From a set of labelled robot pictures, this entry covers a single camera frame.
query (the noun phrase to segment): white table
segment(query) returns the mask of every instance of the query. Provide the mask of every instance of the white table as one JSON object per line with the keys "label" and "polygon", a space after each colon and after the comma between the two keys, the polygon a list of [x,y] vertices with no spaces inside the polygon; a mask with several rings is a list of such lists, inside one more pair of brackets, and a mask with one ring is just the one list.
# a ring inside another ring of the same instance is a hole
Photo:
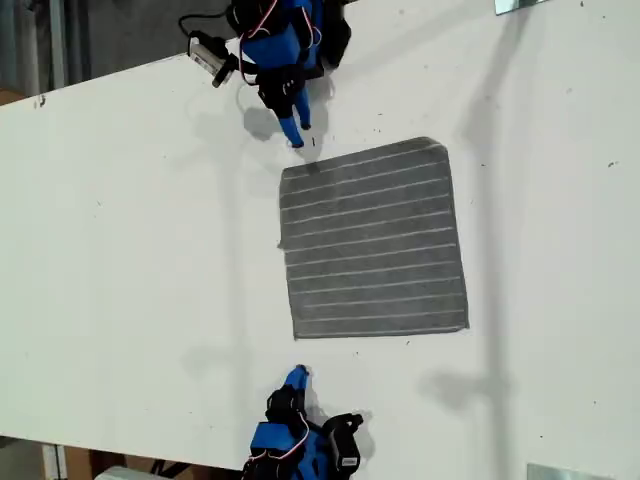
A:
{"label": "white table", "polygon": [[310,402],[365,412],[359,479],[637,480],[640,6],[580,3],[362,1],[312,87],[307,160],[448,147],[456,334],[293,340],[277,189],[303,158],[238,75],[182,56],[0,109],[0,434],[240,468],[304,363]]}

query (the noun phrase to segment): white stripe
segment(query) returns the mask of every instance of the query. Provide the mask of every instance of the white stripe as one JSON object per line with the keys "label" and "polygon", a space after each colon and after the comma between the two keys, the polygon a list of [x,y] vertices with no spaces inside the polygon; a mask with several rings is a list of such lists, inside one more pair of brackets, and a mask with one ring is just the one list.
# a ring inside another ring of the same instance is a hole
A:
{"label": "white stripe", "polygon": [[362,223],[360,225],[350,225],[348,227],[330,228],[328,230],[318,230],[317,232],[307,232],[307,233],[301,233],[299,235],[290,235],[288,238],[308,237],[309,235],[319,235],[321,233],[341,232],[343,230],[353,230],[354,228],[374,227],[376,225],[385,225],[387,223],[401,222],[403,220],[414,220],[416,218],[422,218],[422,217],[436,217],[438,215],[445,215],[447,213],[451,213],[451,210],[442,210],[440,212],[432,212],[432,213],[422,213],[420,215],[411,215],[409,217],[399,217],[399,218],[394,218],[392,220],[380,220],[379,222]]}
{"label": "white stripe", "polygon": [[313,205],[320,205],[321,203],[335,202],[336,200],[344,200],[346,198],[363,197],[365,195],[373,195],[375,193],[382,193],[382,192],[389,192],[391,190],[398,190],[399,188],[407,188],[407,187],[414,187],[416,185],[424,185],[426,183],[441,182],[442,180],[449,180],[449,177],[431,178],[429,180],[423,180],[421,182],[406,183],[404,185],[396,185],[395,187],[381,188],[380,190],[371,190],[370,192],[354,193],[353,195],[343,195],[342,197],[333,197],[333,198],[330,198],[328,200],[318,200],[317,202],[303,203],[302,205],[294,205],[292,207],[283,207],[283,208],[280,209],[280,211],[295,210],[297,208],[311,207]]}
{"label": "white stripe", "polygon": [[400,267],[374,268],[372,270],[357,270],[355,272],[325,273],[324,275],[307,275],[304,277],[290,278],[289,282],[297,282],[299,280],[312,280],[314,278],[340,277],[342,275],[366,275],[368,273],[392,272],[394,270],[407,270],[409,268],[435,267],[436,265],[448,265],[450,263],[456,263],[456,261],[447,260],[444,262],[413,263],[411,265],[402,265]]}
{"label": "white stripe", "polygon": [[460,330],[459,325],[454,327],[425,327],[411,328],[407,330],[369,330],[367,332],[330,332],[330,333],[296,333],[297,338],[315,338],[315,337],[356,337],[356,336],[379,336],[379,335],[410,335],[413,333],[436,333],[436,332],[453,332]]}
{"label": "white stripe", "polygon": [[421,233],[429,233],[429,232],[431,232],[431,233],[445,232],[447,230],[453,230],[453,227],[430,228],[430,229],[427,229],[427,230],[418,230],[416,232],[398,233],[398,234],[395,234],[395,235],[387,235],[386,237],[365,238],[364,240],[352,240],[350,242],[329,243],[329,244],[326,244],[326,245],[317,245],[315,247],[291,248],[291,249],[285,248],[284,251],[285,251],[285,253],[303,252],[303,251],[307,251],[307,250],[317,250],[318,248],[329,248],[329,247],[338,247],[340,245],[353,245],[353,244],[357,244],[357,243],[377,242],[379,240],[389,240],[391,238],[409,237],[411,235],[419,235]]}
{"label": "white stripe", "polygon": [[400,168],[398,170],[393,170],[391,172],[374,173],[373,175],[367,175],[366,177],[350,178],[348,180],[340,180],[339,182],[330,183],[329,185],[320,185],[320,186],[316,186],[316,187],[305,188],[303,190],[296,190],[295,192],[283,193],[282,195],[280,195],[280,198],[286,197],[287,195],[298,195],[300,193],[312,192],[314,190],[320,190],[321,188],[330,188],[330,187],[335,187],[336,185],[344,185],[345,183],[355,183],[355,182],[359,182],[361,180],[369,180],[370,178],[386,177],[387,175],[394,175],[396,173],[408,172],[410,170],[416,170],[418,168],[430,167],[432,165],[438,165],[438,164],[441,164],[441,163],[447,163],[447,162],[441,161],[441,162],[425,163],[423,165],[416,165],[414,167]]}
{"label": "white stripe", "polygon": [[418,297],[387,298],[384,300],[358,300],[356,302],[315,303],[311,305],[303,305],[303,308],[338,307],[342,305],[369,305],[371,303],[413,302],[415,300],[424,300],[426,298],[461,297],[462,295],[462,293],[438,293],[433,295],[420,295]]}
{"label": "white stripe", "polygon": [[303,290],[301,292],[290,292],[290,293],[291,295],[305,295],[308,293],[342,292],[342,291],[348,291],[348,290],[365,290],[369,288],[385,288],[385,287],[397,287],[402,285],[417,285],[420,283],[450,282],[451,280],[458,280],[458,279],[460,279],[460,276],[432,278],[428,280],[408,280],[406,282],[377,283],[375,285],[358,285],[357,287],[321,288],[318,290]]}
{"label": "white stripe", "polygon": [[[416,148],[415,150],[407,150],[407,151],[404,151],[404,152],[392,153],[390,155],[383,155],[382,157],[370,158],[368,160],[361,160],[359,162],[346,163],[344,165],[339,165],[337,167],[327,168],[326,170],[322,170],[321,172],[318,172],[315,175],[320,175],[320,174],[323,174],[325,172],[331,172],[333,170],[338,170],[340,168],[353,167],[354,165],[363,165],[365,163],[377,162],[379,160],[384,160],[386,158],[397,157],[398,155],[408,155],[410,153],[427,151],[427,150],[431,150],[433,148],[438,148],[438,147],[442,147],[442,144],[435,143],[435,144],[429,145],[427,147]],[[308,177],[308,176],[309,176],[308,173],[303,173],[301,175],[292,175],[290,177],[284,177],[284,179],[285,180],[292,180],[294,178],[301,178],[301,177]]]}
{"label": "white stripe", "polygon": [[428,247],[405,248],[404,250],[394,250],[392,252],[372,253],[370,255],[354,255],[352,257],[329,258],[327,260],[312,260],[311,262],[290,263],[287,267],[300,267],[302,265],[314,265],[317,263],[340,262],[342,260],[358,260],[360,258],[384,257],[385,255],[396,255],[398,253],[420,252],[422,250],[436,250],[438,248],[455,247],[455,243],[445,243],[442,245],[430,245]]}
{"label": "white stripe", "polygon": [[385,205],[376,205],[375,207],[358,208],[356,210],[347,210],[346,212],[330,213],[328,215],[318,215],[316,217],[303,218],[302,220],[294,220],[292,222],[282,222],[282,224],[283,225],[294,225],[296,223],[305,223],[305,222],[310,222],[312,220],[320,220],[321,218],[337,217],[337,216],[340,216],[340,215],[348,215],[350,213],[369,212],[371,210],[378,210],[380,208],[398,207],[400,205],[409,205],[410,203],[418,203],[418,202],[422,202],[422,201],[425,201],[425,200],[435,200],[435,199],[438,199],[438,198],[446,198],[448,196],[449,196],[449,194],[445,193],[444,195],[434,195],[433,197],[422,197],[422,198],[418,198],[417,200],[406,200],[406,201],[403,201],[403,202],[394,202],[394,203],[387,203]]}
{"label": "white stripe", "polygon": [[404,317],[419,317],[421,315],[444,315],[447,313],[464,313],[464,310],[442,310],[440,312],[418,312],[418,313],[398,313],[395,315],[365,315],[363,317],[321,317],[321,318],[308,318],[299,319],[298,323],[311,323],[311,322],[332,322],[337,320],[374,320],[376,318],[404,318]]}

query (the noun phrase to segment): black cable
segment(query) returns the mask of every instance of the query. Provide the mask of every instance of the black cable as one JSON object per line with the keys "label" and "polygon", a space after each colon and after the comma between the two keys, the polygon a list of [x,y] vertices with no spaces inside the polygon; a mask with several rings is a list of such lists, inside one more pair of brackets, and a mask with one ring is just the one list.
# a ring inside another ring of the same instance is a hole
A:
{"label": "black cable", "polygon": [[227,14],[227,10],[228,10],[228,8],[225,8],[224,11],[219,12],[219,13],[211,13],[211,14],[190,13],[188,15],[183,15],[178,19],[178,26],[180,27],[180,30],[182,30],[182,33],[186,37],[189,37],[189,32],[187,31],[186,28],[184,28],[184,25],[183,25],[185,20],[189,20],[189,19],[192,19],[192,18],[201,18],[201,19],[222,18]]}
{"label": "black cable", "polygon": [[191,466],[190,463],[174,463],[166,470],[158,473],[158,476],[164,478],[175,478]]}
{"label": "black cable", "polygon": [[156,460],[155,462],[153,462],[153,465],[151,466],[151,470],[149,471],[149,473],[153,473],[153,474],[159,474],[162,469],[164,468],[164,460]]}

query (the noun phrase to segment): striped towel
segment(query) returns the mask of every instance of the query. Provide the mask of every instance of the striped towel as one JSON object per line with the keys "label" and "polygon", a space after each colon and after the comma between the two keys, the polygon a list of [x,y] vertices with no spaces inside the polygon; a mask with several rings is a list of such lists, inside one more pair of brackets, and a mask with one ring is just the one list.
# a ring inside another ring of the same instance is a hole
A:
{"label": "striped towel", "polygon": [[284,170],[296,338],[468,328],[446,149],[416,138]]}

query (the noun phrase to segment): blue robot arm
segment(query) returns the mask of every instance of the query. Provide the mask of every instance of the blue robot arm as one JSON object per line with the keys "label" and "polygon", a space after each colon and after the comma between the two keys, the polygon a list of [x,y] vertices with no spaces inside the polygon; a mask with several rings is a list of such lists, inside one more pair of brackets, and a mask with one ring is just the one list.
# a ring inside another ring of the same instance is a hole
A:
{"label": "blue robot arm", "polygon": [[309,373],[294,368],[267,401],[244,467],[246,480],[346,480],[360,465],[353,434],[362,416],[344,414],[319,427],[307,419],[304,392]]}

